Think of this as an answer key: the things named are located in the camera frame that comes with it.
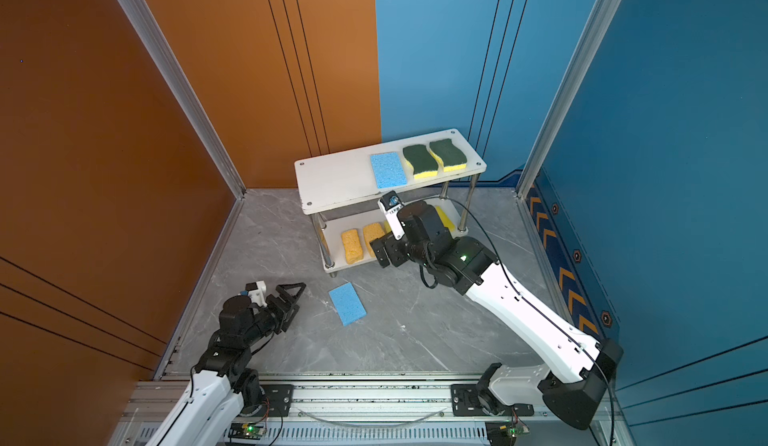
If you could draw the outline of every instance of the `gray marble floor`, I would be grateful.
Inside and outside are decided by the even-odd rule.
[[[451,188],[450,196],[463,200],[466,191]],[[403,199],[437,192],[433,188],[418,190],[403,195]],[[472,212],[492,235],[504,264],[552,306],[513,194],[509,189],[477,189]],[[330,212],[328,217],[349,214],[351,209],[375,208],[372,202],[355,205]],[[471,219],[468,224],[470,235],[485,241]],[[312,223],[302,214],[298,192],[249,190],[178,356],[167,372],[186,374],[190,370],[218,327],[224,300],[256,280],[266,281],[268,292],[277,284],[307,284],[289,331],[275,336],[251,361],[250,366],[260,372],[477,373],[493,362],[541,364],[523,340],[481,306],[451,288],[424,287],[416,264],[380,268],[372,262],[330,278],[322,270]],[[328,291],[346,282],[354,285],[368,315],[342,326]]]

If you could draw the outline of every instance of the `lower shelf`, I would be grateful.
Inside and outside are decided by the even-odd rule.
[[[461,215],[458,214],[451,201],[440,200],[439,198],[430,198],[425,201],[427,201],[428,204],[440,208],[446,214],[453,224],[450,228],[451,236],[454,238],[466,236],[467,231],[458,231],[458,221],[461,219]],[[359,214],[345,216],[338,220],[328,221],[326,223],[326,228],[322,232],[325,234],[326,242],[328,243],[328,251],[331,254],[331,259],[333,259],[333,268],[325,268],[325,265],[323,265],[322,268],[325,269],[326,272],[335,272],[375,261],[376,258],[371,256],[368,252],[368,248],[366,248],[365,239],[362,237],[362,228],[368,226],[372,222],[384,223],[385,221],[386,218],[384,217],[384,213],[379,210],[360,212]],[[362,245],[363,257],[360,261],[354,262],[353,264],[347,264],[346,255],[344,254],[344,245],[341,242],[341,233],[349,230],[357,230],[357,234],[360,237],[360,244]]]

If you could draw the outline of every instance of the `workstation enclosure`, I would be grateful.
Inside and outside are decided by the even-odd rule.
[[[327,207],[361,174],[333,153],[454,135],[466,174],[402,198],[490,244],[439,197],[468,206],[520,283],[625,350],[591,432],[533,398],[520,444],[762,444],[765,0],[7,2],[9,442],[52,397],[35,441],[146,444],[261,280],[307,284],[250,363],[294,387],[266,439],[488,444],[453,386],[496,362],[538,383],[541,358],[414,263],[341,267],[377,206]],[[344,326],[348,282],[366,316]]]

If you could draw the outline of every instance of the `black line on wall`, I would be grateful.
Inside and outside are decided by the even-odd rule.
[[[502,50],[504,50],[504,39],[507,37],[507,28],[509,27],[509,18],[512,16],[512,7],[514,6],[514,0],[509,4],[509,12],[507,13],[507,22],[504,25],[504,34],[502,34],[502,45],[498,47],[498,56],[496,57],[496,65],[493,68],[493,76],[491,77],[491,87],[488,89],[488,98],[485,100],[485,109],[482,112],[482,120],[480,121],[480,131],[478,131],[478,140],[475,142],[475,150],[480,144],[480,136],[482,135],[482,125],[485,123],[485,114],[488,112],[488,103],[491,102],[491,94],[493,93],[493,84],[496,81],[496,71],[498,70],[498,60],[502,57]]]
[[[90,348],[90,349],[93,349],[94,351],[102,352],[103,354],[105,354],[105,355],[107,355],[107,356],[111,356],[112,358],[116,358],[116,359],[119,359],[119,360],[121,360],[121,361],[125,361],[126,363],[129,363],[129,364],[133,364],[134,366],[139,366],[140,368],[146,369],[147,371],[154,371],[152,368],[148,368],[147,366],[143,366],[143,365],[141,365],[141,364],[138,364],[138,363],[132,362],[132,361],[131,361],[131,360],[129,360],[129,359],[126,359],[126,358],[121,358],[120,356],[117,356],[117,355],[113,355],[112,353],[110,353],[110,352],[106,352],[106,351],[105,351],[105,350],[103,350],[103,349],[99,349],[99,348],[95,348],[94,346],[91,346],[91,345],[87,345],[87,344],[85,344],[84,342],[80,342],[80,341],[78,341],[77,339],[72,339],[72,338],[70,338],[69,336],[64,336],[64,335],[61,335],[61,334],[59,334],[59,333],[57,333],[57,332],[51,331],[50,329],[46,329],[46,328],[44,328],[43,326],[37,326],[37,325],[35,325],[35,324],[33,324],[33,323],[30,323],[29,321],[25,321],[24,319],[21,319],[21,318],[17,318],[16,316],[12,316],[12,315],[9,315],[9,314],[7,314],[6,312],[0,311],[0,315],[6,316],[6,317],[8,317],[8,318],[10,318],[10,319],[15,319],[16,321],[18,321],[18,322],[22,322],[22,323],[24,323],[24,324],[25,324],[25,325],[27,325],[27,326],[32,326],[32,327],[34,327],[34,328],[37,328],[37,329],[41,329],[41,330],[43,330],[43,331],[45,331],[45,332],[49,332],[49,333],[51,333],[53,336],[59,336],[60,338],[68,339],[69,341],[72,341],[72,342],[74,342],[74,343],[77,343],[77,344],[79,344],[79,345],[81,345],[81,346],[85,346],[86,348]]]
[[[734,404],[733,406],[725,406],[723,408],[707,409],[706,411],[699,411],[695,413],[681,414],[679,416],[671,416],[669,418],[655,419],[653,421],[646,421],[642,423],[628,424],[628,426],[642,426],[643,424],[660,423],[664,421],[671,421],[673,419],[689,418],[690,416],[698,416],[699,414],[715,413],[718,411],[726,411],[728,409],[744,408],[746,406],[754,406],[755,404],[768,403],[768,399],[761,399],[759,401],[752,401],[748,403]]]
[[[331,152],[331,144],[328,142],[328,132],[326,131],[326,120],[322,116],[322,104],[320,102],[320,92],[317,90],[317,81],[315,80],[315,69],[312,67],[312,55],[310,54],[310,45],[306,41],[306,31],[304,31],[304,19],[301,17],[301,7],[299,0],[296,0],[296,9],[299,10],[299,22],[301,23],[301,33],[304,36],[304,46],[306,47],[306,57],[310,60],[310,73],[312,74],[312,84],[315,87],[315,97],[317,98],[317,107],[320,108],[320,122],[322,124],[322,134],[326,138],[326,148]]]
[[[622,389],[631,388],[632,386],[635,386],[637,384],[645,383],[646,381],[650,381],[651,379],[656,379],[656,378],[658,378],[660,376],[664,376],[665,374],[670,374],[672,372],[679,371],[679,370],[681,370],[683,368],[687,368],[688,366],[693,366],[694,364],[699,364],[700,362],[705,362],[708,359],[716,358],[717,356],[724,355],[726,353],[735,351],[737,349],[742,349],[742,348],[744,348],[746,346],[753,345],[753,344],[761,342],[761,341],[765,341],[766,339],[768,339],[768,336],[763,336],[762,338],[758,338],[758,339],[754,339],[754,340],[749,341],[749,342],[745,342],[743,345],[734,346],[733,348],[729,348],[729,349],[726,349],[725,351],[721,351],[719,353],[716,353],[716,354],[713,354],[713,355],[710,355],[710,356],[706,356],[705,358],[702,358],[702,359],[697,359],[696,361],[690,362],[688,364],[683,364],[682,366],[677,366],[676,368],[672,368],[669,371],[665,371],[663,373],[655,374],[655,375],[653,375],[653,376],[651,376],[649,378],[641,379],[641,380],[636,381],[636,382],[634,382],[632,384],[627,384],[626,386],[622,386],[621,388],[617,389],[616,391],[621,391]]]
[[[514,41],[512,42],[512,50],[509,52],[509,60],[507,61],[507,69],[504,71],[504,79],[502,79],[502,88],[498,92],[498,98],[496,99],[496,107],[493,110],[493,118],[491,118],[491,125],[488,128],[488,137],[485,138],[485,147],[482,150],[482,157],[485,158],[485,151],[488,149],[488,142],[491,139],[491,131],[493,131],[493,123],[496,121],[496,111],[498,111],[498,104],[502,100],[502,93],[504,92],[504,83],[507,82],[507,73],[509,72],[509,65],[512,62],[512,55],[514,54],[514,46],[518,43],[518,36],[520,35],[520,26],[523,24],[523,17],[525,16],[525,7],[528,6],[528,0],[523,3],[523,11],[520,13],[520,21],[518,22],[518,30],[514,33]]]
[[[491,39],[493,38],[493,27],[496,25],[496,15],[498,14],[498,4],[501,0],[496,0],[496,10],[493,12],[493,22],[491,22],[491,33],[488,35],[488,46],[485,48],[485,59],[482,62],[482,71],[480,71],[480,83],[478,84],[478,94],[475,97],[475,107],[472,108],[472,120],[469,121],[469,133],[467,133],[467,141],[472,137],[472,126],[475,123],[475,113],[478,108],[478,100],[480,99],[480,89],[482,88],[482,77],[485,75],[485,64],[488,62],[488,52],[491,50]]]
[[[122,339],[120,336],[114,335],[114,334],[110,333],[109,331],[106,331],[106,330],[104,330],[104,329],[100,328],[99,326],[94,326],[94,325],[92,325],[90,322],[84,321],[84,320],[82,320],[82,319],[80,319],[80,318],[76,318],[76,317],[72,316],[71,314],[69,314],[69,313],[67,313],[67,312],[64,312],[64,311],[62,311],[62,310],[61,310],[61,309],[59,309],[59,308],[55,308],[55,307],[53,307],[53,306],[51,306],[51,305],[49,305],[49,304],[46,304],[46,303],[44,303],[43,301],[40,301],[39,299],[36,299],[36,298],[33,298],[33,297],[31,297],[31,296],[25,295],[23,292],[21,292],[21,291],[18,291],[18,290],[14,289],[14,288],[12,288],[12,287],[10,287],[10,286],[8,286],[8,285],[5,285],[5,284],[3,284],[3,283],[1,283],[1,282],[0,282],[0,286],[2,286],[3,288],[6,288],[6,289],[8,289],[8,290],[10,290],[10,291],[13,291],[13,292],[15,292],[16,294],[18,294],[18,295],[20,295],[20,296],[24,296],[26,299],[31,299],[31,300],[33,300],[34,302],[36,302],[37,304],[41,304],[41,305],[45,306],[46,308],[50,308],[50,309],[53,309],[53,310],[54,310],[54,311],[56,311],[56,312],[60,312],[60,313],[61,313],[61,314],[63,314],[64,316],[67,316],[68,318],[72,318],[72,319],[73,319],[73,320],[75,320],[75,321],[81,322],[81,323],[83,323],[83,324],[84,324],[84,325],[86,325],[86,326],[91,326],[93,329],[97,329],[97,330],[101,331],[102,333],[104,333],[104,334],[107,334],[107,335],[110,335],[110,336],[112,336],[113,338],[119,339],[120,341],[122,341],[122,342],[125,342],[125,343],[127,343],[127,344],[129,344],[129,345],[131,345],[131,346],[135,346],[136,348],[139,348],[139,349],[141,349],[141,350],[144,350],[144,351],[146,351],[146,352],[148,352],[148,353],[150,353],[150,354],[153,354],[153,355],[155,355],[155,356],[157,356],[157,357],[160,357],[160,355],[159,355],[159,354],[157,354],[156,352],[152,352],[152,351],[150,351],[149,349],[146,349],[146,348],[142,348],[141,346],[137,345],[136,343],[130,342],[130,341],[129,341],[129,340],[127,340],[127,339]]]
[[[49,280],[47,280],[47,279],[44,279],[44,278],[41,278],[40,276],[38,276],[38,275],[34,274],[32,271],[29,271],[28,269],[24,269],[24,268],[22,268],[21,266],[19,266],[19,265],[18,265],[18,264],[16,264],[15,262],[11,262],[11,261],[9,261],[9,260],[7,260],[7,259],[3,258],[2,256],[0,256],[0,259],[2,259],[3,261],[5,261],[7,264],[9,264],[9,265],[13,266],[14,268],[17,268],[17,269],[21,269],[22,271],[26,272],[26,273],[27,273],[27,274],[29,274],[30,276],[32,276],[32,277],[34,277],[34,278],[37,278],[37,279],[39,279],[39,280],[43,281],[45,284],[47,284],[47,285],[49,285],[49,286],[52,286],[52,287],[54,287],[54,288],[58,289],[58,290],[59,290],[59,291],[61,291],[62,293],[64,293],[64,294],[67,294],[67,295],[70,295],[71,297],[73,297],[73,298],[75,298],[75,299],[79,300],[80,302],[84,302],[84,303],[85,303],[85,304],[87,304],[88,306],[91,306],[92,308],[94,308],[94,309],[97,309],[98,311],[100,311],[100,312],[102,312],[103,314],[105,314],[105,315],[109,316],[110,318],[114,318],[114,319],[117,319],[118,321],[120,321],[120,322],[121,322],[121,323],[123,323],[124,325],[126,325],[126,326],[130,326],[130,327],[132,327],[133,329],[135,329],[136,331],[142,332],[143,334],[145,334],[145,335],[149,336],[149,337],[150,337],[150,338],[152,338],[152,339],[157,339],[159,342],[163,343],[164,345],[167,345],[167,344],[168,344],[168,343],[166,343],[165,341],[163,341],[162,339],[160,339],[160,338],[158,338],[158,337],[156,337],[156,336],[152,336],[151,334],[149,334],[148,332],[144,331],[143,329],[137,328],[136,326],[133,326],[133,325],[132,325],[132,324],[130,324],[129,322],[127,322],[127,321],[125,321],[125,320],[123,320],[123,319],[120,319],[119,317],[117,317],[117,316],[115,316],[115,315],[113,315],[113,314],[111,314],[111,313],[109,313],[109,312],[106,312],[105,310],[103,310],[102,308],[100,308],[100,307],[96,306],[95,304],[93,304],[93,303],[90,303],[90,302],[88,302],[88,301],[86,301],[86,300],[82,299],[80,296],[76,296],[75,294],[72,294],[71,292],[67,291],[66,289],[64,289],[64,288],[62,288],[62,287],[60,287],[60,286],[56,286],[55,284],[53,284],[53,283],[52,283],[52,282],[50,282]]]
[[[270,5],[270,12],[272,13],[272,22],[275,24],[275,32],[277,33],[277,41],[280,43],[280,50],[283,51],[283,61],[286,63],[286,72],[288,73],[288,81],[290,81],[290,88],[293,91],[293,99],[296,102],[296,110],[299,112],[299,120],[301,121],[301,129],[304,130],[304,139],[306,140],[306,148],[310,152],[310,157],[314,157],[312,154],[312,146],[310,146],[310,137],[306,134],[306,126],[304,126],[304,118],[301,115],[301,108],[299,107],[299,98],[296,96],[296,88],[293,87],[293,78],[290,76],[290,69],[288,69],[288,58],[286,58],[286,51],[283,48],[283,40],[280,38],[280,30],[277,29],[277,20],[275,19],[275,11],[272,9],[272,0],[266,0]]]
[[[306,92],[306,83],[304,82],[304,73],[301,70],[301,61],[299,60],[299,50],[296,48],[296,40],[293,38],[293,28],[290,25],[290,16],[288,15],[288,7],[286,6],[286,0],[283,0],[283,10],[286,12],[286,21],[288,21],[288,32],[290,32],[290,40],[293,43],[293,54],[296,56],[296,66],[299,67],[299,77],[301,78],[301,86],[304,88],[304,97],[306,98],[306,108],[310,110],[310,121],[312,121],[312,130],[315,132],[315,142],[317,143],[317,152],[322,155],[322,149],[320,148],[320,138],[317,135],[317,127],[315,127],[315,117],[312,114],[312,104],[310,103],[310,96]]]
[[[763,374],[764,372],[768,372],[768,368],[761,369],[759,371],[753,371],[753,372],[747,373],[747,374],[741,374],[739,376],[734,376],[732,378],[723,379],[721,381],[716,381],[714,383],[705,384],[703,386],[696,386],[696,388],[686,389],[685,391],[681,391],[681,392],[677,392],[677,393],[672,393],[672,394],[667,394],[666,396],[661,396],[659,398],[649,399],[648,401],[643,401],[643,402],[636,403],[636,404],[630,404],[629,406],[623,406],[622,409],[634,408],[635,406],[640,406],[641,404],[648,404],[648,403],[652,403],[654,401],[659,401],[661,399],[667,399],[667,398],[671,398],[673,396],[679,396],[680,394],[690,393],[690,392],[693,392],[693,391],[698,391],[700,389],[706,389],[706,388],[709,388],[711,386],[717,386],[718,384],[724,384],[724,383],[735,381],[737,379],[744,379],[744,378],[748,378],[749,376],[755,376],[757,374]]]

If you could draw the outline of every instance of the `orange wall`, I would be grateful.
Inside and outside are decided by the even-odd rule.
[[[234,198],[116,0],[2,2],[3,443],[102,445]]]
[[[146,0],[247,187],[381,141],[375,0]]]

